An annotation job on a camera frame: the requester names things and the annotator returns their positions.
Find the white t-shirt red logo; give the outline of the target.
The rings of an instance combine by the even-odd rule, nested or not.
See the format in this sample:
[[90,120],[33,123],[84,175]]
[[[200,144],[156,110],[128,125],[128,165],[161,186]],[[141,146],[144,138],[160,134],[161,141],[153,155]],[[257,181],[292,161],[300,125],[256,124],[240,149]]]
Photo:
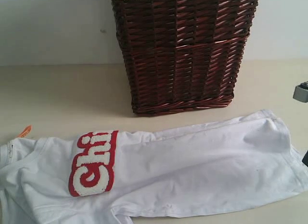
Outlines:
[[271,111],[159,132],[16,138],[0,148],[4,224],[129,224],[237,212],[308,189]]

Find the dark red wicker basket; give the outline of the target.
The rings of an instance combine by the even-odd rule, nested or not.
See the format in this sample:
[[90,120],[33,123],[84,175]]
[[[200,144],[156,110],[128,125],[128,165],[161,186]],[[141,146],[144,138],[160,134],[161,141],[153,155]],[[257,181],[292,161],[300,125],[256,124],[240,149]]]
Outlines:
[[132,110],[227,107],[259,0],[111,0]]

